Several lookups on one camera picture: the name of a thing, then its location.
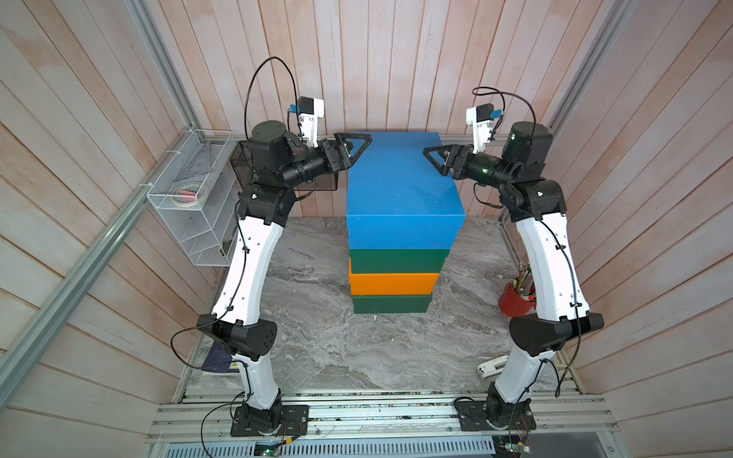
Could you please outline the blue shoebox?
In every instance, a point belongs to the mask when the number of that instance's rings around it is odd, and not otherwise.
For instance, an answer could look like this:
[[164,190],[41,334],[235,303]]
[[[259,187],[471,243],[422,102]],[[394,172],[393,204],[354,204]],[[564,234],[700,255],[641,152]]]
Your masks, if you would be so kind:
[[449,250],[466,219],[451,177],[423,156],[437,133],[372,132],[349,169],[347,230],[355,250]]

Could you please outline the orange shoebox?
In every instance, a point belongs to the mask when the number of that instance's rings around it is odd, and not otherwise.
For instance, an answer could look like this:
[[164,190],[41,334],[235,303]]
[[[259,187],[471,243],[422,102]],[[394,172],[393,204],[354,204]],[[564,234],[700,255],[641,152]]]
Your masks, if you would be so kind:
[[349,264],[352,296],[425,296],[433,293],[438,273],[355,274]]

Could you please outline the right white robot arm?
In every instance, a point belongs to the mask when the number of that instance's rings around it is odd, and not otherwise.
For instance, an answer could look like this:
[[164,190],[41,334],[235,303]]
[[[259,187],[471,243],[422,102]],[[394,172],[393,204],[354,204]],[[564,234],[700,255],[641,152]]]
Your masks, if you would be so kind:
[[423,152],[442,176],[471,179],[498,190],[527,251],[536,287],[536,311],[511,319],[513,347],[504,370],[490,384],[486,400],[467,400],[455,406],[463,421],[474,421],[474,431],[534,429],[531,388],[542,366],[568,341],[580,340],[604,326],[601,314],[591,311],[580,288],[563,191],[557,182],[541,175],[552,142],[546,127],[518,121],[500,156],[485,156],[458,144],[428,147]]

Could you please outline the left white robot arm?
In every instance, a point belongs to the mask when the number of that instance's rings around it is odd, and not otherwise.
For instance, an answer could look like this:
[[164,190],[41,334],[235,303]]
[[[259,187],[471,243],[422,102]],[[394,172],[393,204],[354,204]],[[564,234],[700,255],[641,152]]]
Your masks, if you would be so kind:
[[212,312],[197,323],[223,345],[244,382],[244,394],[232,403],[234,437],[297,437],[307,429],[307,406],[286,410],[274,380],[270,351],[278,326],[261,316],[263,285],[297,187],[351,168],[371,142],[371,135],[359,133],[308,142],[269,120],[239,144],[248,171],[235,205],[232,260]]

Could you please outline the red pen cup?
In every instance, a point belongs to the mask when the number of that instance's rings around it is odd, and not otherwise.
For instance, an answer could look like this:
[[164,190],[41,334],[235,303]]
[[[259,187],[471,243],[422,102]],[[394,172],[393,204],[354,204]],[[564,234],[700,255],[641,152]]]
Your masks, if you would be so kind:
[[536,307],[536,299],[534,296],[520,296],[513,283],[509,282],[498,300],[498,307],[506,317],[522,317]]

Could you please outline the tape roll in shelf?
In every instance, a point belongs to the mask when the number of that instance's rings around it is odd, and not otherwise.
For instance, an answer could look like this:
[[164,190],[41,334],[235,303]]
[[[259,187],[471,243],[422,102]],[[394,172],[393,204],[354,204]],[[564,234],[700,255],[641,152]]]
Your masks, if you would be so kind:
[[177,208],[194,208],[201,206],[207,199],[207,191],[201,182],[189,182],[177,188],[171,196],[171,202]]

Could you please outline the white stapler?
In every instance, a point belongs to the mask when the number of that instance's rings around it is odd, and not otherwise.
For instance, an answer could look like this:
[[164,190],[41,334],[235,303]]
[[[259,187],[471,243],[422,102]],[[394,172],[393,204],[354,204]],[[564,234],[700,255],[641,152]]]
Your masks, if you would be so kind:
[[482,379],[498,376],[504,370],[508,360],[508,355],[502,355],[479,364],[477,366],[478,374]]

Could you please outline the dark blue notebook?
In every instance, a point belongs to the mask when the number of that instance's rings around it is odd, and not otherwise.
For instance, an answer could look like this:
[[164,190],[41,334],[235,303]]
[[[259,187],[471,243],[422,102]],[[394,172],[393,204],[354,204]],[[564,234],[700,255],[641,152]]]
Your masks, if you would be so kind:
[[218,375],[234,374],[239,371],[238,361],[233,360],[225,347],[218,342],[212,343],[210,349],[206,351],[202,368],[205,372]]

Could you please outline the black mesh wall basket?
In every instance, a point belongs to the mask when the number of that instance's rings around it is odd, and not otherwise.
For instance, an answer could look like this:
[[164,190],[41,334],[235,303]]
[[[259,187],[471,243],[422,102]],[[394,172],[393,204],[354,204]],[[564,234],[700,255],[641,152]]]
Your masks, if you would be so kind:
[[[265,184],[272,184],[282,181],[282,173],[276,168],[274,171],[265,169],[255,164],[254,156],[249,151],[244,140],[239,141],[230,158],[230,165],[235,172],[240,189],[244,188],[247,180],[252,177],[253,181],[263,179]],[[313,181],[304,181],[295,187],[299,192],[335,192],[339,189],[339,176],[337,174],[326,174]]]

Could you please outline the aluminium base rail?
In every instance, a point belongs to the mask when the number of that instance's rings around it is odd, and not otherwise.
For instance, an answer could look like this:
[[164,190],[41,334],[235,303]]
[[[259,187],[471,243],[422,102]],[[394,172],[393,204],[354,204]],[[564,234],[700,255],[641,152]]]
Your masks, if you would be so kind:
[[[191,389],[177,404],[158,408],[147,441],[150,444],[230,442],[228,403],[233,389]],[[307,440],[461,436],[454,400],[460,392],[302,390],[286,393],[286,406],[309,408]],[[548,433],[617,432],[620,427],[601,395],[565,390],[533,395],[533,438]]]

